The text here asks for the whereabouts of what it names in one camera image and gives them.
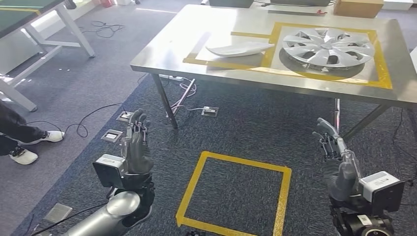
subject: white sneaker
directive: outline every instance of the white sneaker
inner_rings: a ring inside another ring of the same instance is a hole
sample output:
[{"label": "white sneaker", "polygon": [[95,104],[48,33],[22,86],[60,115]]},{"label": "white sneaker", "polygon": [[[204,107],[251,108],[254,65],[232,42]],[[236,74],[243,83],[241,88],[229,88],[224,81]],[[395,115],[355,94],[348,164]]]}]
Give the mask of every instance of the white sneaker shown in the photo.
[{"label": "white sneaker", "polygon": [[16,147],[9,154],[10,158],[21,165],[29,165],[38,159],[38,155],[23,147]]},{"label": "white sneaker", "polygon": [[61,132],[61,131],[46,131],[44,137],[42,137],[38,140],[35,140],[33,142],[30,142],[30,143],[23,143],[23,142],[20,142],[20,143],[23,144],[23,145],[34,145],[34,144],[37,144],[37,143],[42,142],[42,141],[48,141],[48,142],[54,142],[55,143],[55,142],[59,142],[62,139],[64,139],[64,135],[65,135],[65,133]]}]

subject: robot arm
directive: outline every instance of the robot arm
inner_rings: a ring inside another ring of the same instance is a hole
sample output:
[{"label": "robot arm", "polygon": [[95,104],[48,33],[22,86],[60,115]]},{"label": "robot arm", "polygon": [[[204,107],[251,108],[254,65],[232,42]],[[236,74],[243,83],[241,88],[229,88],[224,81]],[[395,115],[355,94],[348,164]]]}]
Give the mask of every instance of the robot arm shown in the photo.
[{"label": "robot arm", "polygon": [[324,180],[338,236],[392,236],[392,220],[384,210],[399,209],[405,182],[385,171],[363,177],[355,154],[336,129],[322,118],[317,123],[320,133],[313,136],[324,151]]},{"label": "robot arm", "polygon": [[358,162],[330,123],[322,118],[318,118],[317,122],[317,128],[323,135],[317,132],[313,135],[319,139],[325,152],[325,182],[332,198],[345,201],[350,195],[357,194],[357,180],[360,178]]},{"label": "robot arm", "polygon": [[150,216],[155,195],[145,119],[143,110],[132,114],[122,157],[105,154],[93,163],[101,184],[114,188],[109,202],[63,236],[120,236]]}]

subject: floor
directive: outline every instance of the floor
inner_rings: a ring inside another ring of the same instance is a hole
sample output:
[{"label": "floor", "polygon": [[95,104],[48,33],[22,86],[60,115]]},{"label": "floor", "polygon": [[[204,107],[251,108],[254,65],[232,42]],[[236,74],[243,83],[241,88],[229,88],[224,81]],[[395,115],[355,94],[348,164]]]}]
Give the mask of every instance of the floor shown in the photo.
[{"label": "floor", "polygon": [[[332,235],[321,171],[323,156],[311,135],[316,117],[331,119],[332,99],[207,81],[198,81],[197,85],[196,95],[184,104],[187,108],[219,107],[219,116],[203,117],[199,111],[181,109],[177,114],[178,130],[172,129],[165,118],[150,76],[145,77],[123,104],[128,111],[144,109],[151,121],[147,138],[155,161],[152,174],[156,188],[151,218],[126,235],[185,236],[192,230],[185,225],[178,227],[175,215],[199,156],[205,150],[291,168],[282,235]],[[175,82],[167,84],[165,90],[171,101],[181,93]],[[346,132],[375,105],[343,101],[342,107],[341,131]],[[399,108],[389,109],[348,143],[365,175],[385,170],[401,179],[410,179],[416,173],[409,158],[392,145],[400,114]],[[100,139],[108,129],[125,129],[126,123],[116,120],[117,115],[116,112],[77,158],[78,165],[68,168],[73,172],[84,167],[70,178],[57,199],[58,203],[72,207],[73,212],[105,202],[109,189],[101,186],[91,162],[105,153],[119,155],[117,143]],[[414,153],[417,129],[411,125],[409,115],[415,117],[416,113],[403,111],[403,122],[395,140]],[[275,215],[282,212],[277,209],[282,178],[281,172],[208,158],[185,216],[252,235],[271,236]],[[407,186],[402,203],[415,204],[415,194],[417,188]],[[48,208],[51,203],[43,201],[41,205]],[[48,232],[60,235],[89,214],[91,211],[77,215]],[[411,236],[417,231],[417,207],[401,206],[389,216],[394,219],[397,235]],[[50,224],[41,221],[37,229]]]},{"label": "floor", "polygon": [[[80,50],[63,50],[33,73],[29,77],[30,82],[18,86],[19,91],[39,105],[39,110],[26,113],[16,109],[28,121],[46,120],[65,129],[98,107],[123,102],[144,76],[131,71],[131,59],[175,16],[175,12],[185,4],[199,2],[143,0],[141,5],[97,8],[88,13],[77,20],[78,26],[91,29],[90,22],[99,20],[108,24],[123,24],[126,28],[112,38],[100,38],[93,33],[86,33],[97,57],[88,59]],[[417,46],[417,30],[413,28],[417,18],[416,10],[383,11],[379,15],[399,20],[410,49]],[[52,38],[71,36],[62,30]],[[28,216],[117,109],[110,107],[90,116],[84,122],[89,129],[87,138],[80,138],[71,129],[67,138],[59,144],[31,147],[41,154],[35,165],[20,166],[9,158],[0,159],[0,178],[3,180],[0,183],[0,213],[3,216],[0,235],[11,234]],[[46,124],[39,126],[53,129]]]}]

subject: yellow tape outline on floor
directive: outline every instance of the yellow tape outline on floor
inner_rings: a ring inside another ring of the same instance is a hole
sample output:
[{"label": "yellow tape outline on floor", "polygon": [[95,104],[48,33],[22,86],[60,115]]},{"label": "yellow tape outline on floor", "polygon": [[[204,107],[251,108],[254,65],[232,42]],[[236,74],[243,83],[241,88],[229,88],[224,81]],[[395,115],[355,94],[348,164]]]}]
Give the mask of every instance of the yellow tape outline on floor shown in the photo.
[{"label": "yellow tape outline on floor", "polygon": [[207,158],[214,158],[223,161],[230,161],[238,164],[248,165],[259,167],[267,170],[278,171],[282,172],[282,181],[281,181],[281,188],[279,190],[279,197],[278,197],[278,205],[277,211],[275,216],[275,224],[273,229],[273,236],[282,236],[282,230],[284,228],[284,218],[285,218],[285,210],[287,207],[287,199],[288,193],[290,189],[290,180],[291,180],[291,169],[285,166],[277,166],[268,163],[252,161],[248,159],[242,159],[232,156],[221,155],[217,153],[212,153],[208,151],[203,151],[200,155],[200,159],[197,162],[196,168],[194,169],[194,173],[191,176],[190,182],[188,187],[184,193],[182,198],[181,204],[179,205],[176,219],[177,225],[180,227],[181,225],[187,225],[193,228],[197,228],[200,230],[205,230],[209,232],[213,232],[220,235],[226,236],[254,236],[252,234],[244,233],[241,231],[236,231],[224,227],[220,227],[217,225],[208,224],[205,222],[201,222],[198,220],[193,220],[190,218],[185,217],[185,212],[187,211],[188,205],[191,200],[191,196],[194,193],[194,189],[197,185],[198,179],[200,178],[201,172],[203,171],[204,164],[207,161]]}]

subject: metal table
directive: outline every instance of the metal table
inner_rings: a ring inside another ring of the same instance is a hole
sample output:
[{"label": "metal table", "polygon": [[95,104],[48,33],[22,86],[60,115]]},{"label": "metal table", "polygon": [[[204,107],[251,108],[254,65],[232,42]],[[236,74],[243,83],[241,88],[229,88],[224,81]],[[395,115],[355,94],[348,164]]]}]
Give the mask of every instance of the metal table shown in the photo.
[{"label": "metal table", "polygon": [[[288,61],[282,54],[283,35],[299,28],[339,28],[365,35],[375,47],[374,58],[352,74],[317,72]],[[219,58],[205,45],[261,41],[276,44],[265,54]],[[151,73],[172,126],[177,128],[159,74],[255,86],[379,104],[344,135],[346,140],[391,106],[417,103],[417,74],[399,24],[391,19],[364,19],[275,14],[273,11],[187,5],[133,59],[135,71]]]},{"label": "metal table", "polygon": [[[64,0],[0,0],[0,38],[7,37],[17,30],[25,29],[45,53],[38,61],[22,71],[12,80],[5,82],[0,78],[0,91],[12,101],[32,112],[37,110],[36,105],[14,88],[22,79],[26,78],[41,65],[49,61],[49,59],[59,53],[63,47],[82,48],[90,58],[94,57],[93,49],[68,14],[62,3],[63,1]],[[33,21],[53,10],[57,12],[58,16],[68,29],[77,37],[78,42],[45,40],[31,25]],[[52,46],[54,48],[48,52],[45,50],[45,46]]]}]

